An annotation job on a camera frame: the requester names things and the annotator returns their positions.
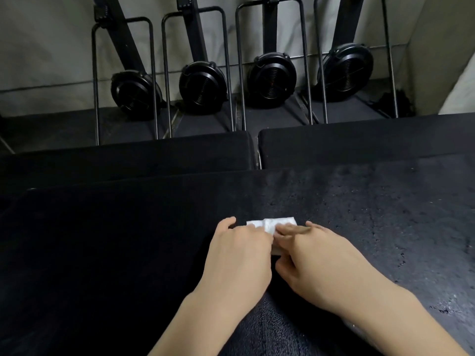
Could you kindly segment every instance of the right hand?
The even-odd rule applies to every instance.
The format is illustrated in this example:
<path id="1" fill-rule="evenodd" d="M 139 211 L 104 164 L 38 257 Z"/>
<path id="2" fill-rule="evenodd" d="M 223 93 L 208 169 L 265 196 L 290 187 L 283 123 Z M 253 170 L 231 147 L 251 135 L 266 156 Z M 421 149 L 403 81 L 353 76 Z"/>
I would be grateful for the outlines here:
<path id="1" fill-rule="evenodd" d="M 308 302 L 352 321 L 402 289 L 347 239 L 310 221 L 306 225 L 278 225 L 274 239 L 283 251 L 276 271 Z"/>

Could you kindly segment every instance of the black mat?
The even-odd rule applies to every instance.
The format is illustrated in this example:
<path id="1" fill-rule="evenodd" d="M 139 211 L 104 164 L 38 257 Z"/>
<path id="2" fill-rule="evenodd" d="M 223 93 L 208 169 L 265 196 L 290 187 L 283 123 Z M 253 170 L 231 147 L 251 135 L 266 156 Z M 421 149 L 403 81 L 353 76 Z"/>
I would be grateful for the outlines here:
<path id="1" fill-rule="evenodd" d="M 0 354 L 145 355 L 198 281 L 216 223 L 235 215 L 345 235 L 475 355 L 474 180 L 475 155 L 451 155 L 30 191 L 0 218 Z M 223 354 L 369 352 L 276 275 L 245 321 Z"/>
<path id="2" fill-rule="evenodd" d="M 251 136 L 244 131 L 38 151 L 0 158 L 0 200 L 33 187 L 253 170 L 255 164 Z"/>
<path id="3" fill-rule="evenodd" d="M 475 114 L 380 119 L 259 133 L 263 168 L 400 160 L 475 151 Z"/>

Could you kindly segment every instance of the black floor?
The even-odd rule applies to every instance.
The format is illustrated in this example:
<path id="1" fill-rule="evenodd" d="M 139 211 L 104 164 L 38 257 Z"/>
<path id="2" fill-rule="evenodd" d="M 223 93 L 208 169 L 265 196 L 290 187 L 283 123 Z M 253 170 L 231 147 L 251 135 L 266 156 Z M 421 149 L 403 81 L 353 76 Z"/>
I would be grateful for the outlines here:
<path id="1" fill-rule="evenodd" d="M 375 100 L 381 90 L 387 89 L 385 81 L 370 83 L 346 101 L 328 104 L 328 121 L 346 122 L 378 119 L 383 116 L 367 106 L 362 100 Z M 233 114 L 241 129 L 242 112 L 239 102 L 233 100 Z M 312 112 L 323 122 L 322 104 L 313 101 Z M 230 127 L 229 104 L 223 105 L 215 115 L 194 116 L 172 108 L 173 136 L 184 137 L 198 134 L 227 132 Z M 162 109 L 159 117 L 160 138 L 168 137 L 168 114 Z M 271 110 L 246 107 L 246 129 L 253 137 L 257 150 L 259 131 L 266 128 L 284 128 L 308 124 L 308 112 L 304 101 L 294 94 L 283 106 Z M 154 139 L 153 121 L 132 122 L 118 108 L 101 109 L 101 135 L 103 144 L 125 143 Z M 28 115 L 3 119 L 0 136 L 15 153 L 44 149 L 66 149 L 95 145 L 94 110 L 71 111 L 55 114 Z M 0 139 L 0 156 L 9 150 Z"/>

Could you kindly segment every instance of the left hand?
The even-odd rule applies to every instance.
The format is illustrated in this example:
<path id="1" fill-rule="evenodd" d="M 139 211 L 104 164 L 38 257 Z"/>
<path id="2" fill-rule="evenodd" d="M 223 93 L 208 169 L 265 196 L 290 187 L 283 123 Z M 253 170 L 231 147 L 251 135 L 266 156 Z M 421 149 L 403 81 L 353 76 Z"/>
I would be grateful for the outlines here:
<path id="1" fill-rule="evenodd" d="M 274 238 L 263 227 L 230 229 L 235 222 L 235 217 L 229 217 L 218 223 L 203 276 L 192 294 L 237 326 L 269 286 Z"/>

